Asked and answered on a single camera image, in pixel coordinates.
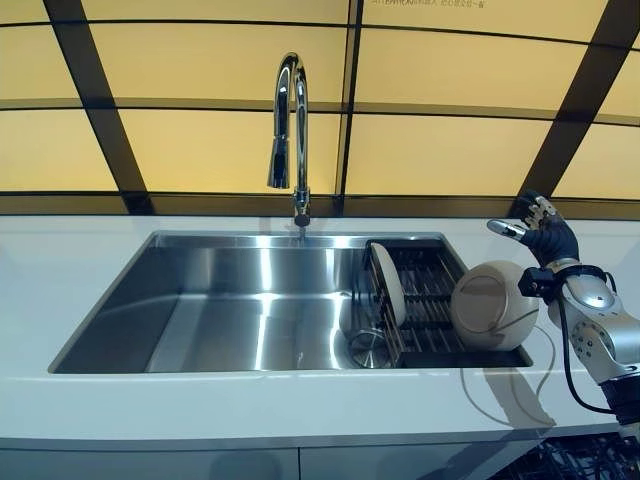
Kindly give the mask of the robot right hand dark palm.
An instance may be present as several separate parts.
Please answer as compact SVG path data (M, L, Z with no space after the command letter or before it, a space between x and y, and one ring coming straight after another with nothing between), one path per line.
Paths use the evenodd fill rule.
M490 219L487 228L526 246L542 267L562 260L580 260L579 245L573 230L542 194L526 190L518 196L516 215L524 227Z

